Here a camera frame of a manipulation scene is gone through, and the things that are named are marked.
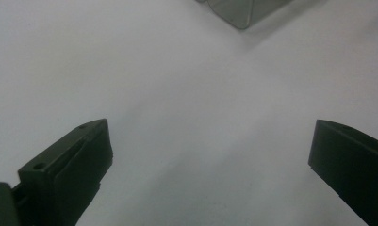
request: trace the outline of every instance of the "gray object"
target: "gray object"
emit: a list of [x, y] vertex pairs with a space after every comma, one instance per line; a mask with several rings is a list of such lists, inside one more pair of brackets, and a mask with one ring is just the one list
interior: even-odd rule
[[246, 29], [291, 0], [197, 0], [207, 1], [212, 10], [238, 29]]

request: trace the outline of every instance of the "gray container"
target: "gray container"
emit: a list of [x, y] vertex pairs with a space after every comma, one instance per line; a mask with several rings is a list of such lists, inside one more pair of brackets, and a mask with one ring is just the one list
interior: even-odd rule
[[238, 29], [246, 29], [291, 0], [197, 0], [207, 1], [226, 22]]

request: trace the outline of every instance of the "table surface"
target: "table surface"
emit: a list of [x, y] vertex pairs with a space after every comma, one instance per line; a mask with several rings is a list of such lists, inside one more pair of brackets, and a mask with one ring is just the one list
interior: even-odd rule
[[78, 225], [366, 225], [307, 165], [316, 119], [378, 139], [378, 0], [245, 31], [194, 0], [0, 1], [0, 181], [107, 118]]

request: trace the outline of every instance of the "black plastic part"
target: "black plastic part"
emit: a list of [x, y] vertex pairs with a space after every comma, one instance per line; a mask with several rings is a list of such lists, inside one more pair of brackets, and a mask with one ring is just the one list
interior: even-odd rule
[[6, 183], [0, 183], [0, 226], [3, 225], [20, 226], [11, 188]]
[[75, 225], [111, 164], [107, 120], [75, 128], [18, 171], [21, 187], [16, 190], [21, 189], [35, 210], [29, 221], [46, 226]]
[[378, 226], [378, 140], [317, 121], [309, 165], [369, 226]]

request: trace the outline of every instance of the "white table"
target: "white table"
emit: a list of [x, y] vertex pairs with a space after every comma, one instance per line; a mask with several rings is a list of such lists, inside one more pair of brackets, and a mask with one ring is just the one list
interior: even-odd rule
[[378, 0], [242, 32], [194, 0], [0, 0], [0, 181], [107, 118], [78, 225], [366, 225], [307, 165], [316, 119], [378, 139]]

